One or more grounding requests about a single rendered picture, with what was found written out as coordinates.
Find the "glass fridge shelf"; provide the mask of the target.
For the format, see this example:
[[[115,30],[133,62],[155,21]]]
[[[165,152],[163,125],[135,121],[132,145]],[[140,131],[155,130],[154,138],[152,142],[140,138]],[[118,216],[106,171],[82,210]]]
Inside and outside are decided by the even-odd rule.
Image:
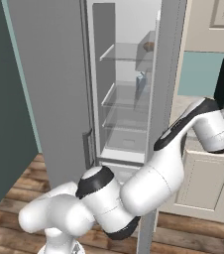
[[[116,81],[109,88],[101,105],[148,110],[150,91],[150,87],[146,85],[141,96],[136,98],[136,83],[134,81]]]
[[[105,128],[146,131],[148,114],[132,108],[111,108],[102,126]]]
[[[147,52],[143,44],[115,43],[99,59],[101,61],[151,62],[153,53]]]

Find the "clear fridge crisper drawer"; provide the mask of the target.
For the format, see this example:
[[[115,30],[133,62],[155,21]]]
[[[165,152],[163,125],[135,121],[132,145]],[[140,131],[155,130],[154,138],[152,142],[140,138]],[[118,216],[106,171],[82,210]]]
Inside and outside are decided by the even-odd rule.
[[[106,146],[113,149],[144,152],[146,149],[145,132],[137,132],[127,129],[112,129],[106,132]]]

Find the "grey fridge body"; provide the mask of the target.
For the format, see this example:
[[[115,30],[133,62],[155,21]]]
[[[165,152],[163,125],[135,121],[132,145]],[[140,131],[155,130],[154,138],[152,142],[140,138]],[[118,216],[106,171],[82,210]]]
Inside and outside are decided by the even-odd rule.
[[[163,0],[81,0],[95,163],[128,178],[145,163]]]

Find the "grey edge-on fridge door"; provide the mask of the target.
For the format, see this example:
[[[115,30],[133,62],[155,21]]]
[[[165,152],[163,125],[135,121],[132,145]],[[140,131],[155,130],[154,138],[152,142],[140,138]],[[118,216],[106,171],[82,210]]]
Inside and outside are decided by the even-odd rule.
[[[187,0],[162,0],[156,27],[145,162],[169,126]]]

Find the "blue carton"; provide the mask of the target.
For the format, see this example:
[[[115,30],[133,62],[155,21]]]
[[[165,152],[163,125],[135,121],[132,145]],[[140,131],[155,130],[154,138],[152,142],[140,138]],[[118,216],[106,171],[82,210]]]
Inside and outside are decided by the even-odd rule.
[[[143,89],[146,85],[146,76],[141,71],[140,74],[136,77],[136,98],[139,98],[142,94]]]

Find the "brown food item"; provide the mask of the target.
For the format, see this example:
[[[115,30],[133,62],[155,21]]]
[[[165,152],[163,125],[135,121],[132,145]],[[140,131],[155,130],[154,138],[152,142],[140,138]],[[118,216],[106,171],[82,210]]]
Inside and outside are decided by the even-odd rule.
[[[152,52],[154,50],[154,43],[153,42],[146,42],[143,45],[143,48],[147,51],[147,52]]]

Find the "beige base cupboard door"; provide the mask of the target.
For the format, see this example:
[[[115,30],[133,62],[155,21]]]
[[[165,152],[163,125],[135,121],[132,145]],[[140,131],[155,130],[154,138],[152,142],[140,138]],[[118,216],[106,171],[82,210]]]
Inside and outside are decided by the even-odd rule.
[[[186,150],[185,177],[176,203],[214,210],[224,186],[224,155]]]

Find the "beige wall cupboard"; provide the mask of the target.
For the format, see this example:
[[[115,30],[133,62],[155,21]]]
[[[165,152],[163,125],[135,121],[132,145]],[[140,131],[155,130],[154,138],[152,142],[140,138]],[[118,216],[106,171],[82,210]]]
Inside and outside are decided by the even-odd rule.
[[[185,49],[224,53],[224,0],[192,0]]]

